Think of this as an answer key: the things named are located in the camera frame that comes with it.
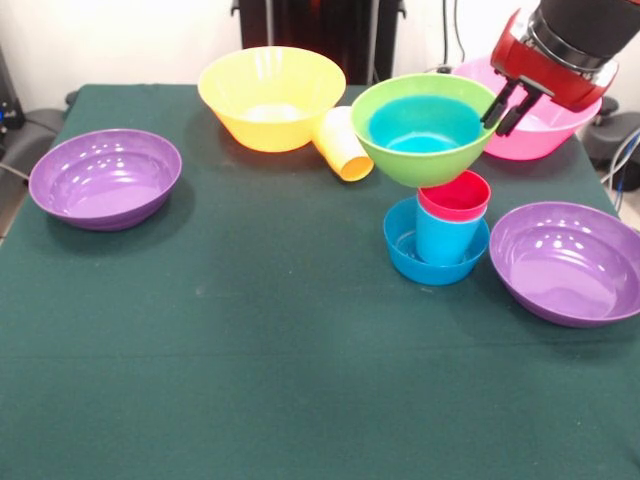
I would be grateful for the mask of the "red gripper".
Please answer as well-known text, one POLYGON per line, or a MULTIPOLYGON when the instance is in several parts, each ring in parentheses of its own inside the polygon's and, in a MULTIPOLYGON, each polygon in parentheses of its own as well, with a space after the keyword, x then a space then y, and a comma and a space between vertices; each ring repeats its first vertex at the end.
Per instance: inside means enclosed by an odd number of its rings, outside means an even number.
MULTIPOLYGON (((586 58, 563 58, 577 51, 555 36, 538 14, 520 9, 509 19, 491 54, 493 68, 507 82, 481 117, 484 127, 494 127, 502 118, 518 84, 539 91, 563 108, 579 112, 600 99, 618 73, 618 62, 607 60, 594 68, 582 67, 586 58)), ((528 92, 512 107, 495 133, 509 136, 540 100, 539 92, 528 92)))

